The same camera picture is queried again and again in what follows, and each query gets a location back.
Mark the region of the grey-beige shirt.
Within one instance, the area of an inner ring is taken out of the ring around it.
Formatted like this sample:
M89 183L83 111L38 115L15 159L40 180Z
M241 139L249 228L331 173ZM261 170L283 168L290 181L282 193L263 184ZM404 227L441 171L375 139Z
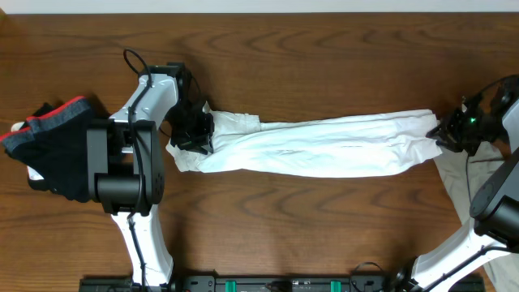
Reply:
M443 149L434 162L457 215L464 222L470 218L470 203L476 192L504 163L504 157L493 144L483 142L472 157L466 152ZM492 260L483 268L496 291L518 292L517 254Z

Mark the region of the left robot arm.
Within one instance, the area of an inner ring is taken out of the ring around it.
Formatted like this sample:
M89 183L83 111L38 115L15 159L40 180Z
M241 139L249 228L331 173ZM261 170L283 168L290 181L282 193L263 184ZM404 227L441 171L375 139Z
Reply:
M205 100L190 99L197 81L182 62L146 66L128 102L87 130L88 192L122 233L133 275L129 291L172 291L174 260L158 217L165 167L158 137L171 127L169 145L208 155L213 151L213 116Z

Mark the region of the white t-shirt black print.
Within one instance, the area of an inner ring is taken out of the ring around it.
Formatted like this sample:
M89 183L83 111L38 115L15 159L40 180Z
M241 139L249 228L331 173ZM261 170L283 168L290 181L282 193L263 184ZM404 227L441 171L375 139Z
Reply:
M307 122L261 122L253 114L204 111L214 118L213 151L167 145L182 172L253 170L311 178L400 174L441 154L426 136L436 124L429 109Z

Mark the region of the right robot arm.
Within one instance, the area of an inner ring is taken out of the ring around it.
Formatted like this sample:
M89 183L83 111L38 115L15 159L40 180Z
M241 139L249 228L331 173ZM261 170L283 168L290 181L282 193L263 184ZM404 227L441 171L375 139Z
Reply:
M469 218L435 250L408 263L388 291L448 291L474 270L518 252L518 77L488 84L496 88L490 110L480 103L485 89L464 100L427 133L437 145L474 157L481 144L503 140L511 155L475 191L469 191Z

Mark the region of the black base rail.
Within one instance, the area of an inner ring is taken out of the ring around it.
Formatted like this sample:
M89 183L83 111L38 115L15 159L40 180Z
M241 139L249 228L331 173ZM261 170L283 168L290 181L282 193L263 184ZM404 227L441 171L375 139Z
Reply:
M267 278L267 277L214 277L199 275L174 276L170 283L146 285L145 291L158 292L356 292L386 290L388 280L381 275L353 275L352 277ZM79 282L79 292L141 291L130 278L84 278ZM483 278L469 275L449 291L484 292Z

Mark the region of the black folded shorts red waistband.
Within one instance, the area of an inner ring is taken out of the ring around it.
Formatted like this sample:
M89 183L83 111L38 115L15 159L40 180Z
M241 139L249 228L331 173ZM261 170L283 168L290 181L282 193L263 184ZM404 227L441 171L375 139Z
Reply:
M44 103L19 130L1 136L6 154L35 170L42 191L86 203L88 194L87 129L96 117L86 97L53 107Z

